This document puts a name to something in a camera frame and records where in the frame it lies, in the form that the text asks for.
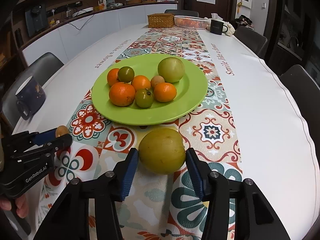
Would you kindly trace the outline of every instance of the chair back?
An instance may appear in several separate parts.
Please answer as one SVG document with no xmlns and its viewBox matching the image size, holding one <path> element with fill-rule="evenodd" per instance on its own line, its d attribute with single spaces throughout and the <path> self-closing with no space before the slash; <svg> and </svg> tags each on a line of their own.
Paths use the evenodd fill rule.
<svg viewBox="0 0 320 240">
<path fill-rule="evenodd" d="M 279 77 L 290 91 L 300 113 L 308 123 L 309 134 L 315 144 L 316 156 L 320 160 L 320 88 L 308 72 L 300 65 L 293 65 Z M 317 218 L 303 240 L 320 239 L 320 217 Z"/>
<path fill-rule="evenodd" d="M 30 76 L 33 76 L 39 85 L 43 86 L 62 66 L 63 63 L 54 54 L 47 52 L 17 77 L 2 99 L 3 105 L 1 117 L 4 119 L 10 130 L 13 131 L 20 118 L 20 114 L 16 107 L 17 98 L 15 95 L 18 88 Z"/>
<path fill-rule="evenodd" d="M 239 26 L 234 36 L 236 36 L 244 45 L 251 49 L 258 57 L 262 57 L 263 50 L 268 42 L 265 36 L 246 28 Z"/>
<path fill-rule="evenodd" d="M 192 17 L 199 17 L 199 13 L 196 11 L 188 11 L 188 10 L 175 10 L 175 9 L 167 9 L 164 13 L 173 13 L 174 15 L 181 15 L 181 16 L 192 16 Z"/>
</svg>

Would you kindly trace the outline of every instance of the white tablecloth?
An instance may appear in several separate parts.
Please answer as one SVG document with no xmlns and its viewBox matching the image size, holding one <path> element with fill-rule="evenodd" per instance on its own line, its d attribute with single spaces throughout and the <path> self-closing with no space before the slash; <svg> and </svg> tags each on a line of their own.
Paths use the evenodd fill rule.
<svg viewBox="0 0 320 240">
<path fill-rule="evenodd" d="M 20 119 L 14 133 L 66 124 L 97 77 L 147 30 L 143 24 L 108 35 L 64 65 L 43 86 L 47 99 L 42 108 L 28 121 Z M 316 220 L 320 201 L 320 171 L 307 123 L 278 77 L 237 38 L 207 30 L 199 34 L 228 96 L 243 178 L 255 181 L 290 238 L 300 240 Z M 41 184 L 28 191 L 30 239 Z"/>
</svg>

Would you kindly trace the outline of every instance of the metal screw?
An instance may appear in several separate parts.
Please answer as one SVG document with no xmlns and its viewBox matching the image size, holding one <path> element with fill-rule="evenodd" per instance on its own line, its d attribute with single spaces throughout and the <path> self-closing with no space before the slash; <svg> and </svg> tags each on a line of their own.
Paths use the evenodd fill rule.
<svg viewBox="0 0 320 240">
<path fill-rule="evenodd" d="M 115 173 L 113 171 L 107 171 L 104 175 L 108 178 L 111 178 L 115 175 Z"/>
<path fill-rule="evenodd" d="M 248 185 L 252 185 L 253 184 L 253 180 L 252 179 L 245 179 L 244 182 Z"/>
<path fill-rule="evenodd" d="M 213 178 L 217 178 L 217 177 L 219 177 L 219 172 L 217 172 L 217 171 L 211 171 L 211 172 L 210 172 L 210 176 L 213 177 Z"/>
<path fill-rule="evenodd" d="M 70 183 L 72 184 L 72 185 L 76 185 L 76 184 L 78 184 L 79 183 L 79 179 L 78 178 L 74 178 L 74 179 L 72 179 L 71 181 L 70 181 Z"/>
</svg>

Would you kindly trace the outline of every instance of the floral pattern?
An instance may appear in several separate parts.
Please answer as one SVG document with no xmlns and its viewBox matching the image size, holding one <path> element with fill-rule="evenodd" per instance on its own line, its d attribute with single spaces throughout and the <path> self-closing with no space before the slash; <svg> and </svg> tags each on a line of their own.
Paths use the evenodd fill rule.
<svg viewBox="0 0 320 240">
<path fill-rule="evenodd" d="M 92 104 L 91 90 L 81 100 L 68 122 L 73 136 L 70 149 L 57 153 L 55 169 L 46 176 L 38 205 L 38 226 L 66 184 L 75 177 L 97 178 L 126 158 L 150 131 L 168 127 L 179 131 L 185 148 L 229 179 L 241 181 L 241 155 L 236 127 L 224 87 L 197 30 L 152 28 L 133 42 L 114 61 L 148 53 L 183 57 L 203 71 L 208 90 L 191 113 L 160 125 L 128 126 L 111 122 Z M 188 170 L 183 165 L 173 176 L 161 176 L 138 164 L 129 196 L 116 203 L 124 239 L 200 240 L 208 203 L 195 195 Z M 94 201 L 89 200 L 90 238 L 96 239 Z M 235 202 L 230 199 L 228 240 L 234 238 Z"/>
</svg>

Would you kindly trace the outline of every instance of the woven box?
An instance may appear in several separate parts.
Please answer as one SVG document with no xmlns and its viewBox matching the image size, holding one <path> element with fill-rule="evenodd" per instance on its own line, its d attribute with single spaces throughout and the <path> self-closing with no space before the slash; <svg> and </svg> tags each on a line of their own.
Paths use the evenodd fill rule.
<svg viewBox="0 0 320 240">
<path fill-rule="evenodd" d="M 148 15 L 149 28 L 171 28 L 174 26 L 173 13 L 155 13 Z"/>
</svg>

